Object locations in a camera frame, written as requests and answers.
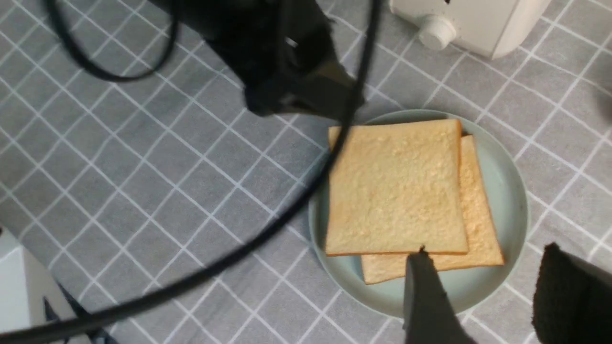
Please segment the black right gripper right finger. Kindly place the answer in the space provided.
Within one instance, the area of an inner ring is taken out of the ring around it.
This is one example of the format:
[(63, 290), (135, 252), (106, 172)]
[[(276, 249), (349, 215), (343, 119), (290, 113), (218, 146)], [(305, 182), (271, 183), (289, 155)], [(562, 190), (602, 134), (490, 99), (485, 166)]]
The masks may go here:
[(534, 332), (542, 344), (610, 344), (612, 275), (545, 246), (533, 296)]

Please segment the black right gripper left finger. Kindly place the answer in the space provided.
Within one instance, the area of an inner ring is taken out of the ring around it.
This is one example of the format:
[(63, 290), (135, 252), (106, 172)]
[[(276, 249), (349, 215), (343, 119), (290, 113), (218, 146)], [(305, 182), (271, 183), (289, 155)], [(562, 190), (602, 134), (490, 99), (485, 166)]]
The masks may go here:
[(406, 344), (474, 344), (461, 326), (424, 247), (406, 259), (404, 280)]

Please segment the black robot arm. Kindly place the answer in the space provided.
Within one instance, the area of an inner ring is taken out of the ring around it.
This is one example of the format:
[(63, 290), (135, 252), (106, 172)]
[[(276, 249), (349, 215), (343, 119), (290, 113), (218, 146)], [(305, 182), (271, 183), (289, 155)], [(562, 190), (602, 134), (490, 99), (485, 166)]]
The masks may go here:
[[(474, 310), (460, 312), (459, 322), (468, 334), (483, 344), (540, 344), (531, 325), (531, 298), (534, 295), (538, 268), (544, 247), (555, 242), (597, 267), (611, 271), (611, 4), (601, 0), (553, 0), (550, 9), (536, 19), (526, 42), (518, 52), (502, 62), (485, 62), (483, 57), (450, 48), (446, 53), (426, 53), (416, 42), (416, 31), (399, 25), (399, 19), (380, 25), (381, 46), (376, 47), (376, 63), (384, 63), (385, 55), (393, 58), (389, 66), (374, 71), (373, 85), (367, 92), (373, 109), (364, 109), (374, 116), (374, 110), (385, 112), (423, 106), (454, 112), (475, 120), (492, 131), (510, 152), (529, 191), (528, 203), (533, 205), (533, 219), (527, 230), (526, 248), (520, 254), (517, 268), (501, 291)], [(196, 32), (212, 28), (210, 50), (220, 53), (237, 76), (246, 81), (247, 104), (256, 108), (271, 104), (271, 97), (259, 101), (251, 97), (251, 88), (280, 91), (292, 67), (295, 80), (306, 76), (298, 67), (308, 67), (302, 60), (289, 63), (289, 52), (282, 57), (284, 69), (278, 68), (281, 45), (278, 43), (278, 10), (264, 10), (264, 20), (255, 20), (240, 13), (234, 25), (212, 19), (204, 22), (200, 14), (213, 11), (198, 9), (185, 13), (182, 19), (194, 24)], [(215, 200), (211, 212), (217, 216), (203, 224), (203, 229), (191, 228), (196, 248), (220, 248), (230, 244), (229, 234), (245, 237), (246, 215), (263, 220), (263, 209), (273, 205), (258, 205), (245, 192), (262, 203), (264, 186), (273, 193), (273, 186), (285, 187), (282, 169), (289, 177), (306, 176), (306, 163), (314, 162), (314, 149), (326, 145), (327, 128), (316, 127), (317, 133), (306, 133), (306, 124), (315, 119), (297, 116), (284, 133), (273, 131), (278, 138), (263, 129), (263, 124), (248, 127), (246, 115), (236, 122), (230, 134), (221, 139), (246, 139), (248, 135), (266, 134), (264, 155), (253, 168), (223, 168), (236, 172), (232, 180), (243, 178), (240, 187), (225, 203)], [(221, 282), (204, 285), (203, 291), (188, 296), (190, 315), (179, 322), (164, 344), (279, 344), (287, 342), (314, 344), (399, 344), (404, 341), (400, 320), (378, 315), (353, 301), (347, 292), (339, 291), (330, 278), (324, 276), (320, 264), (315, 264), (314, 249), (306, 252), (306, 244), (298, 242), (300, 235), (279, 235), (278, 245), (270, 243), (243, 267), (235, 266), (221, 275)], [(266, 298), (248, 305), (257, 315), (247, 316), (248, 300), (236, 298), (247, 291), (269, 292)]]

